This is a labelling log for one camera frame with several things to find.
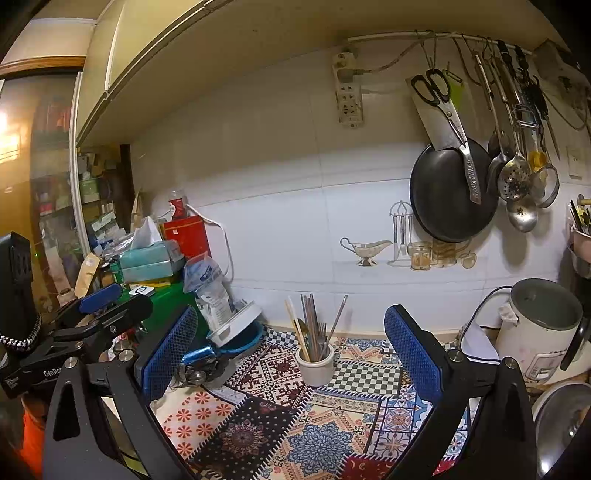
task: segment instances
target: cabinet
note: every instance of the cabinet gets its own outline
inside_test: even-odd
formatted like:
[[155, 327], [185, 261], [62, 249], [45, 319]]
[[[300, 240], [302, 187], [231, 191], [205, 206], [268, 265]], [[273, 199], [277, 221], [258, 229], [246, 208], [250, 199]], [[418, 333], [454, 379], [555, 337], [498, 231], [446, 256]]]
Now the cabinet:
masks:
[[[124, 7], [120, 2], [108, 12], [115, 17], [117, 9], [121, 12], [116, 31], [111, 25], [111, 60], [105, 60], [105, 47], [102, 68], [91, 69], [95, 39], [90, 46], [85, 80], [102, 75], [82, 86], [79, 125], [90, 119], [78, 130], [78, 146], [131, 143], [171, 111], [228, 80], [313, 50], [343, 46], [347, 37], [402, 31], [412, 40], [413, 29], [419, 28], [506, 38], [524, 48], [546, 38], [561, 43], [542, 13], [525, 0], [459, 0], [462, 15], [437, 0], [125, 0]], [[95, 37], [105, 35], [106, 17]], [[536, 28], [524, 29], [524, 24]], [[96, 84], [92, 93], [87, 92], [90, 84]]]
[[126, 0], [113, 47], [109, 88], [159, 39], [173, 30], [197, 4], [196, 0]]
[[75, 74], [47, 74], [0, 85], [0, 236], [30, 241], [43, 318], [72, 299], [83, 261], [69, 174], [75, 82]]
[[84, 128], [86, 121], [91, 117], [93, 110], [99, 107], [100, 102], [106, 99], [106, 85], [110, 69], [111, 57], [117, 23], [121, 15], [124, 0], [115, 0], [99, 18], [95, 32], [92, 35], [86, 62], [80, 85], [80, 98], [78, 101], [78, 119], [76, 122], [76, 135]]

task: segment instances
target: power strip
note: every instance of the power strip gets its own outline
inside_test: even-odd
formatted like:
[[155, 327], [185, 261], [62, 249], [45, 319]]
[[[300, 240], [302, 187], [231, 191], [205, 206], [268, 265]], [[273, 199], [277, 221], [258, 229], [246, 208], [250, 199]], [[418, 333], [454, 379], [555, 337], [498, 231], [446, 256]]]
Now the power strip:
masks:
[[349, 128], [357, 128], [363, 125], [363, 102], [361, 98], [361, 86], [350, 74], [356, 68], [355, 55], [350, 52], [342, 52], [333, 57], [333, 74], [335, 77], [335, 94], [339, 123]]

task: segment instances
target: scissors handle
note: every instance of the scissors handle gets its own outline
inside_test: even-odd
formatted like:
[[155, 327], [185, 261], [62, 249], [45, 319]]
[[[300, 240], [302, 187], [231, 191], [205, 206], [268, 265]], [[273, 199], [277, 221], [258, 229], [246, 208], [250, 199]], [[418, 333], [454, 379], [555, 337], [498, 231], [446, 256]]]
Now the scissors handle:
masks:
[[[431, 84], [431, 89], [435, 90], [436, 95], [443, 101], [443, 103], [449, 102], [450, 97], [450, 88], [449, 82], [447, 78], [443, 74], [443, 72], [439, 69], [431, 69], [425, 72], [425, 75], [428, 78], [429, 83]], [[433, 80], [433, 77], [439, 77], [441, 81], [445, 84], [446, 90], [445, 93], [441, 91], [439, 85]]]
[[[418, 91], [418, 88], [416, 87], [416, 84], [419, 83], [419, 82], [425, 85], [425, 88], [428, 90], [428, 92], [431, 94], [431, 96], [433, 98], [426, 98], [425, 96], [423, 96], [423, 94], [421, 92]], [[439, 104], [441, 103], [439, 101], [439, 97], [437, 96], [437, 93], [433, 89], [433, 85], [431, 85], [430, 81], [428, 81], [423, 75], [421, 75], [421, 74], [415, 75], [411, 79], [411, 81], [410, 81], [410, 86], [413, 87], [413, 90], [415, 92], [417, 92], [417, 95], [426, 104], [431, 105], [431, 106], [438, 107]]]

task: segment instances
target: red box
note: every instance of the red box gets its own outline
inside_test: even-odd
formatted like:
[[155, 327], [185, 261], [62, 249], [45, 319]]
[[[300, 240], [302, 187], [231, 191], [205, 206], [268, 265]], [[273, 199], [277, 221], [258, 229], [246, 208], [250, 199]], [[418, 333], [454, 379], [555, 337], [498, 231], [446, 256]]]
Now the red box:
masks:
[[209, 242], [205, 232], [205, 224], [199, 215], [173, 220], [164, 224], [166, 240], [176, 240], [187, 258], [208, 253]]

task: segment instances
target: blue gripper pad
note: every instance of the blue gripper pad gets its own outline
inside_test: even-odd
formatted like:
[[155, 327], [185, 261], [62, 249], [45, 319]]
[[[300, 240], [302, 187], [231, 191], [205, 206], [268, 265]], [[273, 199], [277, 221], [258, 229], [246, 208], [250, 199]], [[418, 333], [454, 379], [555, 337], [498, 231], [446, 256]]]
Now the blue gripper pad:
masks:
[[154, 336], [159, 336], [161, 341], [152, 345], [148, 341], [146, 348], [152, 350], [148, 353], [148, 358], [142, 358], [145, 350], [141, 351], [143, 345], [140, 344], [139, 358], [135, 364], [140, 371], [136, 370], [136, 379], [146, 401], [156, 400], [164, 395], [196, 333], [197, 313], [193, 307], [183, 306], [173, 312], [163, 330], [154, 332]]
[[441, 370], [417, 338], [423, 331], [402, 305], [393, 305], [386, 310], [384, 330], [402, 366], [408, 372], [418, 396], [422, 400], [436, 404], [442, 394]]
[[117, 300], [122, 293], [123, 289], [121, 288], [121, 285], [112, 283], [108, 287], [102, 288], [92, 295], [88, 295], [81, 299], [80, 307], [78, 309], [80, 313], [94, 313], [102, 307], [107, 306], [112, 301]]

